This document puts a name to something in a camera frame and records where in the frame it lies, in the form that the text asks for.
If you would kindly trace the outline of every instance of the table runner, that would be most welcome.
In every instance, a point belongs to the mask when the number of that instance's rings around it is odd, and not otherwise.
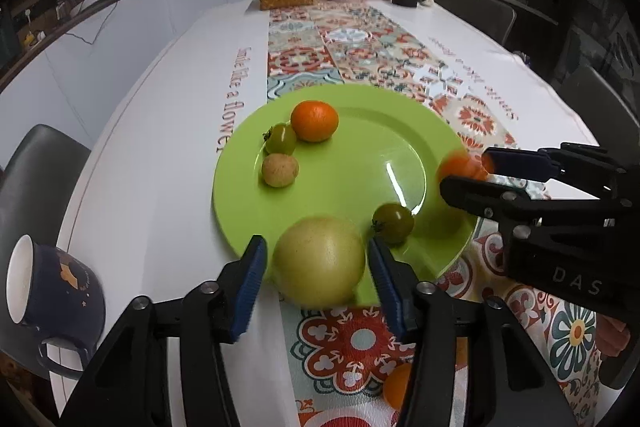
[[[442,60],[379,10],[361,2],[316,2],[272,10],[268,99],[319,84],[355,82],[392,89],[425,105],[456,131],[472,155],[489,146],[517,147],[483,97],[499,95],[484,83],[474,89],[471,68],[452,58],[437,39]],[[460,74],[456,68],[463,68]],[[507,120],[517,118],[500,100]],[[543,184],[494,176],[548,198]],[[500,296],[549,363],[579,425],[593,424],[600,354],[595,314],[504,276],[497,224],[481,219],[456,263],[436,283],[456,298]],[[399,344],[380,308],[300,311],[281,302],[298,417],[303,427],[391,427],[398,413],[382,399],[386,377],[409,362],[414,345]],[[458,343],[451,425],[462,425],[466,345]]]

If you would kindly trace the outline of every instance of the tangerine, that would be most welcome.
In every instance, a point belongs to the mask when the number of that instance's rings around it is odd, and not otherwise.
[[[403,363],[396,367],[391,375],[385,380],[382,388],[382,396],[390,407],[399,411],[402,409],[406,387],[409,384],[409,376],[411,375],[411,364]]]
[[[338,113],[326,102],[306,100],[293,109],[291,127],[301,140],[321,142],[338,129]]]
[[[455,150],[440,162],[436,177],[440,183],[447,176],[463,176],[479,181],[486,181],[492,171],[490,159],[483,158],[482,162],[471,158],[466,150]]]

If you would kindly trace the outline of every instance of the blue mug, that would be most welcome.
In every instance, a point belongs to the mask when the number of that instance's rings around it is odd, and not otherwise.
[[[12,320],[33,330],[34,355],[42,366],[79,379],[82,371],[49,358],[47,344],[77,351],[87,367],[104,329],[104,295],[91,269],[60,248],[23,235],[9,261],[6,303]]]

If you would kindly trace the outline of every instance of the cherry tomato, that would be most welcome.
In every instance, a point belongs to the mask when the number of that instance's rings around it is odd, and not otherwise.
[[[403,363],[396,367],[391,375],[385,380],[382,388],[382,396],[390,407],[399,411],[402,409],[402,402],[406,394],[406,387],[409,384],[411,375],[411,364]]]
[[[436,177],[438,183],[447,176],[464,176],[474,180],[486,181],[491,170],[489,158],[487,161],[479,162],[469,155],[465,150],[455,150],[444,158],[438,167]]]
[[[290,125],[279,123],[270,128],[264,135],[264,148],[269,154],[279,153],[291,156],[298,137]]]
[[[386,244],[398,245],[414,229],[414,216],[399,203],[385,203],[373,213],[371,228]]]

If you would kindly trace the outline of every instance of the mug handle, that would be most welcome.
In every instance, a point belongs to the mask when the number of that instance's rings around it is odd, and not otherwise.
[[[89,359],[91,359],[91,353],[84,347],[77,347],[76,352],[80,355],[82,369],[86,369],[89,364]],[[41,341],[38,345],[36,358],[42,367],[52,373],[60,375],[61,377],[71,378],[72,380],[80,380],[80,377],[82,377],[82,371],[65,367],[64,365],[51,360],[49,358],[49,353],[47,353],[47,344],[45,344],[44,341]]]

